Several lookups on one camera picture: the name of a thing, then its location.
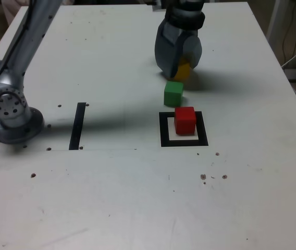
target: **metal robot base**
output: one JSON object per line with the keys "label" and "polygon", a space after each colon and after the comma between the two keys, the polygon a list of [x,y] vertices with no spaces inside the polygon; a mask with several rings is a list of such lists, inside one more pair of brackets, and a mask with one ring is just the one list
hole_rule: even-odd
{"label": "metal robot base", "polygon": [[5,144],[15,144],[27,141],[44,128],[44,118],[42,113],[35,109],[31,108],[31,120],[22,127],[18,128],[5,128],[0,124],[0,142]]}

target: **gray robot arm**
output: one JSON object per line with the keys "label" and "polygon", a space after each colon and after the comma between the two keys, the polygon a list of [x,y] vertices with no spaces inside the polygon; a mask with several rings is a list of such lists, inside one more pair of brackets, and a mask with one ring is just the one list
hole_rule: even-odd
{"label": "gray robot arm", "polygon": [[[0,142],[13,144],[37,135],[42,114],[29,107],[23,92],[24,74],[53,21],[62,0],[31,0],[13,41],[0,60]],[[157,65],[168,77],[177,73],[180,57],[197,66],[201,57],[198,29],[204,21],[203,0],[175,0],[167,8],[155,43]]]}
{"label": "gray robot arm", "polygon": [[204,0],[175,0],[168,7],[158,27],[155,41],[155,59],[167,78],[173,78],[181,57],[191,68],[201,58],[202,48],[198,29],[204,23]]}
{"label": "gray robot arm", "polygon": [[62,0],[32,1],[7,53],[0,60],[0,142],[26,141],[44,127],[42,114],[28,106],[23,81],[61,3]]}

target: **white table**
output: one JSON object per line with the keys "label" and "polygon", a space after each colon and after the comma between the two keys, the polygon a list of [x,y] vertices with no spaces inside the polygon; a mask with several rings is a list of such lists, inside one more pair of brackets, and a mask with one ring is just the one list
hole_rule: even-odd
{"label": "white table", "polygon": [[[296,96],[247,3],[203,11],[200,86],[184,97],[209,146],[162,148],[164,13],[60,8],[24,82],[52,127],[0,144],[0,249],[296,249]],[[69,151],[78,102],[84,148]]]}

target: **cube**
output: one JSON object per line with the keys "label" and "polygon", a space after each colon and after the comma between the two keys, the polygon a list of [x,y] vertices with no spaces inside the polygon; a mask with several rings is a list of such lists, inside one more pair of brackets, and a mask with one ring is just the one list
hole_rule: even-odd
{"label": "cube", "polygon": [[178,64],[178,70],[173,78],[175,81],[184,81],[186,80],[191,73],[190,63],[183,57],[180,58]]}
{"label": "cube", "polygon": [[196,116],[193,107],[179,107],[175,109],[176,134],[194,134]]}
{"label": "cube", "polygon": [[164,105],[179,107],[183,96],[183,84],[181,82],[168,81],[164,88]]}

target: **yellow cube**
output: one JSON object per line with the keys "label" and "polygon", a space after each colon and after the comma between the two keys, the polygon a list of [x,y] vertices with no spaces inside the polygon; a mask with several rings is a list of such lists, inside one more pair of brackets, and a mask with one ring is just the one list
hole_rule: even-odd
{"label": "yellow cube", "polygon": [[184,81],[186,80],[191,73],[190,63],[185,58],[180,58],[178,64],[178,71],[173,80],[175,81]]}

